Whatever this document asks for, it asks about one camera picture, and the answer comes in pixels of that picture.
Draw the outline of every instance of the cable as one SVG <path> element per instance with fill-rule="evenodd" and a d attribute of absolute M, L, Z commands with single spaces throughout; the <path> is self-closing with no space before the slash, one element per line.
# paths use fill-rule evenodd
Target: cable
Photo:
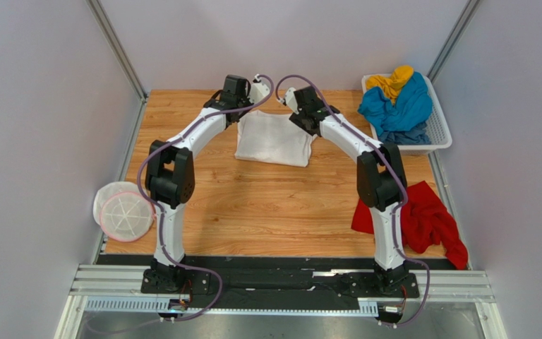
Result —
<path fill-rule="evenodd" d="M 390 164 L 388 163 L 388 161 L 386 160 L 386 157 L 382 154 L 382 152 L 375 145 L 373 145 L 372 143 L 369 143 L 367 141 L 368 140 L 367 136 L 361 135 L 361 133 L 359 133 L 355 129 L 351 128 L 348 124 L 343 124 L 343 121 L 337 116 L 337 114 L 334 113 L 334 111 L 328 105 L 327 101 L 325 101 L 325 97 L 323 96 L 323 93 L 321 93 L 321 90 L 319 90 L 319 88 L 314 83 L 312 83 L 310 80 L 308 80 L 307 78 L 305 78 L 303 76 L 297 75 L 297 74 L 291 74 L 289 76 L 283 77 L 277 83 L 277 86 L 275 87 L 275 97 L 278 100 L 281 101 L 281 99 L 279 98 L 279 93 L 278 93 L 279 86 L 286 79 L 289 79 L 289 78 L 301 79 L 304 82 L 306 82 L 307 84 L 309 84 L 312 88 L 314 88 L 315 91 L 317 92 L 317 94 L 319 94 L 319 98 L 321 99 L 321 101 L 323 101 L 323 104 L 325 105 L 325 109 L 327 109 L 327 111 L 331 114 L 332 118 L 334 118 L 334 120 L 337 123 L 339 123 L 344 128 L 346 128 L 347 131 L 349 131 L 353 136 L 357 137 L 360 141 L 365 143 L 367 146 L 371 147 L 375 151 L 375 154 L 377 154 L 378 157 L 382 160 L 382 162 L 386 166 L 386 170 L 390 173 L 390 175 L 392 175 L 392 178 L 394 178 L 394 180 L 397 183 L 397 186 L 398 186 L 398 188 L 400 190 L 400 193 L 402 194 L 402 201 L 398 205 L 396 205 L 392 209 L 392 211 L 390 212 L 390 214 L 392 215 L 392 241 L 394 242 L 394 246 L 395 246 L 395 249 L 396 249 L 397 253 L 404 260 L 411 261 L 412 263 L 417 263 L 419 265 L 422 265 L 426 269 L 426 274 L 427 274 L 426 291 L 423 293 L 423 299 L 421 300 L 421 304 L 419 305 L 419 309 L 417 310 L 417 312 L 415 312 L 415 314 L 409 320 L 406 320 L 405 322 L 398 324 L 398 326 L 405 326 L 405 325 L 413 322 L 419 316 L 419 314 L 421 313 L 421 310 L 423 309 L 423 307 L 426 304 L 426 301 L 428 300 L 428 294 L 430 293 L 430 267 L 428 266 L 428 264 L 424 263 L 421 260 L 417 260 L 417 259 L 414 259 L 414 258 L 409 258 L 403 251 L 401 251 L 401 249 L 398 246 L 397 230 L 396 230 L 397 211 L 398 211 L 399 208 L 402 208 L 402 206 L 405 206 L 409 202 L 409 196 L 407 195 L 407 190 L 404 188 L 404 185 L 402 184 L 402 182 L 400 181 L 400 179 L 396 175 L 395 171 L 392 169 L 392 166 L 390 166 Z M 393 328 L 394 324 L 386 324 L 386 326 L 389 327 L 389 328 Z"/>
<path fill-rule="evenodd" d="M 179 263 L 179 262 L 175 261 L 171 257 L 171 255 L 167 251 L 166 244 L 164 243 L 164 237 L 163 237 L 163 234 L 164 234 L 163 233 L 164 208 L 162 207 L 162 205 L 160 203 L 158 203 L 158 201 L 155 201 L 154 199 L 150 198 L 150 196 L 148 196 L 146 194 L 146 192 L 144 191 L 144 188 L 142 186 L 142 181 L 141 181 L 143 170 L 146 167 L 146 165 L 149 163 L 149 161 L 151 161 L 151 159 L 153 159 L 153 157 L 155 157 L 156 155 L 161 153 L 163 150 L 165 150 L 165 149 L 177 144 L 178 142 L 188 138 L 190 133 L 192 133 L 193 130 L 196 127 L 198 127 L 198 125 L 200 125 L 202 122 L 204 122 L 206 119 L 216 117 L 216 116 L 221 115 L 221 114 L 239 113 L 239 112 L 243 112 L 245 110 L 249 111 L 249 110 L 255 109 L 256 107 L 261 106 L 267 100 L 269 100 L 269 98 L 273 94 L 273 88 L 274 88 L 273 80 L 270 77 L 268 77 L 268 76 L 266 76 L 264 74 L 259 74 L 257 76 L 260 77 L 260 78 L 266 79 L 270 83 L 270 87 L 271 87 L 270 91 L 269 91 L 269 94 L 267 94 L 267 96 L 265 96 L 261 101 L 255 103 L 254 105 L 251 105 L 251 106 L 241 107 L 241 108 L 236 108 L 236 109 L 226 109 L 224 111 L 209 113 L 209 114 L 205 115 L 204 117 L 201 117 L 200 119 L 196 120 L 191 126 L 189 126 L 188 129 L 185 131 L 185 133 L 183 133 L 182 136 L 178 136 L 174 140 L 167 141 L 164 145 L 160 146 L 154 152 L 150 153 L 144 159 L 144 161 L 141 163 L 140 168 L 138 170 L 137 184 L 138 184 L 138 190 L 139 190 L 140 194 L 146 200 L 148 200 L 149 202 L 151 202 L 153 205 L 157 206 L 160 209 L 160 217 L 159 217 L 159 224 L 158 224 L 158 237 L 159 237 L 159 240 L 160 240 L 160 246 L 162 247 L 162 253 L 164 254 L 164 256 L 166 256 L 167 259 L 169 261 L 171 261 L 171 263 L 173 263 L 175 266 L 185 268 L 186 270 L 199 270 L 201 272 L 210 273 L 211 275 L 214 275 L 215 278 L 219 281 L 219 289 L 217 291 L 217 294 L 215 295 L 215 298 L 206 307 L 202 308 L 200 311 L 198 311 L 198 312 L 196 312 L 194 314 L 191 314 L 189 316 L 174 319 L 174 321 L 187 321 L 187 320 L 195 319 L 195 318 L 198 318 L 199 316 L 202 316 L 206 311 L 208 311 L 217 302 L 217 300 L 219 300 L 219 298 L 221 297 L 221 293 L 222 293 L 222 290 L 223 290 L 223 279 L 221 278 L 221 275 L 219 275 L 219 273 L 217 273 L 217 272 L 215 272 L 213 270 L 210 270 L 208 268 L 203 268 L 203 267 L 185 265 L 185 264 L 182 264 L 182 263 Z M 138 328 L 142 328 L 143 326 L 148 326 L 148 325 L 160 322 L 160 319 L 154 319 L 154 320 L 146 321 L 144 323 L 141 323 L 141 324 L 139 324 L 137 326 L 134 326 L 134 327 L 131 327 L 131 328 L 126 328 L 126 329 L 118 330 L 118 331 L 106 332 L 106 331 L 95 330 L 94 328 L 92 328 L 90 326 L 90 324 L 89 324 L 89 320 L 91 320 L 91 319 L 88 319 L 84 323 L 85 327 L 89 331 L 91 331 L 93 333 L 96 333 L 98 335 L 114 335 L 114 334 L 126 333 L 126 332 L 130 332 L 130 331 L 134 331 L 134 330 L 136 330 Z"/>

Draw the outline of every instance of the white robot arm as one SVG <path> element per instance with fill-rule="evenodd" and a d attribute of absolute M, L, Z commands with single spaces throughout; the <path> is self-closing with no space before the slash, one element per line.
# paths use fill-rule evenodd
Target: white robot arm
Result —
<path fill-rule="evenodd" d="M 406 186 L 398 148 L 394 145 L 383 145 L 380 141 L 365 136 L 334 107 L 331 107 L 334 114 L 327 112 L 325 105 L 317 97 L 317 93 L 312 87 L 300 90 L 290 88 L 280 102 L 292 110 L 293 114 L 290 120 L 296 125 L 311 135 L 317 134 L 332 141 L 357 164 L 357 191 L 363 202 L 369 207 L 373 220 L 375 262 L 387 272 L 401 268 L 404 259 L 397 252 L 397 246 L 402 251 L 400 209 L 397 209 L 394 227 L 392 226 L 391 214 L 401 197 L 399 197 L 399 191 L 393 179 L 378 172 L 379 161 L 373 156 L 375 151 L 369 144 L 383 150 L 383 153 L 391 153 L 387 158 L 390 159 L 392 168 L 400 174 L 400 179 Z M 355 133 L 358 136 L 365 136 L 364 141 L 358 138 Z M 396 279 L 398 278 L 388 275 L 386 284 L 393 283 L 391 280 Z"/>
<path fill-rule="evenodd" d="M 258 104 L 270 93 L 266 84 L 258 77 L 250 84 L 245 78 L 227 76 L 220 98 L 213 96 L 200 114 L 177 136 L 169 138 L 168 142 L 174 142 L 173 148 L 168 149 L 167 154 L 153 159 L 148 164 L 146 173 L 146 187 L 150 190 L 152 198 L 159 202 L 164 211 L 157 209 L 157 216 L 162 220 L 162 233 L 157 233 L 157 246 L 154 258 L 158 263 L 165 266 L 174 266 L 163 252 L 167 253 L 176 262 L 180 262 L 184 255 L 183 248 L 183 215 L 187 200 L 193 193 L 195 182 L 193 176 L 193 159 L 198 153 L 219 133 L 229 125 L 237 122 L 240 117 L 249 111 L 247 107 Z M 240 113 L 223 114 L 222 110 L 246 107 Z M 150 153 L 165 143 L 155 141 Z M 164 163 L 175 163 L 174 171 L 164 170 Z"/>

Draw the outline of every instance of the wooden table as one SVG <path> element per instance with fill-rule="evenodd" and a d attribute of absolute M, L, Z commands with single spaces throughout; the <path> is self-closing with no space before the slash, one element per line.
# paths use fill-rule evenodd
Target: wooden table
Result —
<path fill-rule="evenodd" d="M 151 142 L 167 140 L 200 112 L 214 91 L 155 90 L 147 104 L 127 181 L 136 182 L 140 163 Z M 356 112 L 361 91 L 324 91 L 327 101 L 365 133 L 367 121 Z M 275 100 L 261 108 L 288 114 Z M 237 125 L 216 136 L 195 160 L 196 187 L 186 206 L 183 242 L 192 255 L 248 256 L 372 256 L 373 235 L 355 232 L 350 224 L 359 199 L 356 164 L 322 138 L 313 142 L 307 168 L 236 160 Z M 403 159 L 410 185 L 423 180 L 435 190 L 427 156 Z M 110 239 L 106 253 L 152 254 L 156 225 L 141 239 L 121 243 Z M 424 254 L 444 257 L 442 246 Z"/>

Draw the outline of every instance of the black mount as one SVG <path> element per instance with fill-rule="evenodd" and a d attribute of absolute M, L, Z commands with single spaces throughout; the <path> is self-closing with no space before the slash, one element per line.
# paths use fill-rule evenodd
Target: black mount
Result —
<path fill-rule="evenodd" d="M 226 76 L 223 89 L 217 91 L 211 98 L 204 104 L 204 108 L 215 108 L 218 110 L 234 109 L 251 106 L 253 103 L 248 99 L 250 94 L 251 84 L 248 79 L 241 76 Z M 234 122 L 238 122 L 241 117 L 250 111 L 245 109 L 242 112 L 236 114 L 226 115 L 225 128 Z"/>
<path fill-rule="evenodd" d="M 150 154 L 166 142 L 156 140 L 150 145 Z M 174 169 L 164 164 L 174 163 Z M 180 203 L 187 203 L 194 192 L 194 158 L 191 150 L 170 146 L 153 157 L 147 164 L 146 189 L 155 201 L 169 204 L 175 209 Z"/>
<path fill-rule="evenodd" d="M 407 178 L 398 146 L 384 143 L 380 146 L 380 152 L 406 188 Z M 363 152 L 356 158 L 356 191 L 365 205 L 383 212 L 387 206 L 402 201 L 403 196 L 392 175 L 387 170 L 380 173 L 378 165 L 385 166 L 375 152 Z"/>
<path fill-rule="evenodd" d="M 150 269 L 144 271 L 142 293 L 178 293 L 186 284 L 186 270 L 177 266 L 167 266 L 152 259 Z"/>
<path fill-rule="evenodd" d="M 310 135 L 321 136 L 319 125 L 330 113 L 323 101 L 317 96 L 315 88 L 308 86 L 295 90 L 294 97 L 298 104 L 298 114 L 292 113 L 290 121 Z M 336 107 L 330 106 L 330 108 L 334 113 L 340 113 Z"/>

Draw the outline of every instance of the white plastic basket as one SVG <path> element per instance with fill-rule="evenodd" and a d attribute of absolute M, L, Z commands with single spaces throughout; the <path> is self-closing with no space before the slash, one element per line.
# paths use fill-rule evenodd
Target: white plastic basket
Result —
<path fill-rule="evenodd" d="M 368 76 L 364 76 L 363 80 L 361 81 L 361 85 L 363 86 L 363 93 L 367 91 L 367 86 L 365 82 L 367 82 L 367 79 L 369 79 L 370 76 L 374 76 L 374 75 L 390 77 L 390 74 L 371 74 Z M 426 128 L 426 134 L 428 134 L 431 144 L 430 145 L 399 145 L 398 148 L 402 155 L 428 154 L 429 152 L 432 152 L 433 150 L 448 148 L 452 144 L 452 138 L 450 136 L 450 131 L 446 123 L 445 114 L 442 111 L 442 107 L 440 107 L 440 103 L 438 102 L 438 98 L 436 97 L 436 92 L 434 91 L 434 87 L 432 86 L 430 79 L 428 79 L 426 76 L 423 76 L 423 79 L 426 81 L 426 84 L 428 85 L 428 95 L 430 95 L 430 98 L 432 99 L 432 103 L 433 103 L 432 114 L 428 118 L 428 121 L 427 121 L 428 127 Z M 369 124 L 369 126 L 371 127 L 371 136 L 374 139 L 378 139 L 378 134 L 377 132 L 375 132 L 375 127 L 373 127 L 372 124 Z"/>

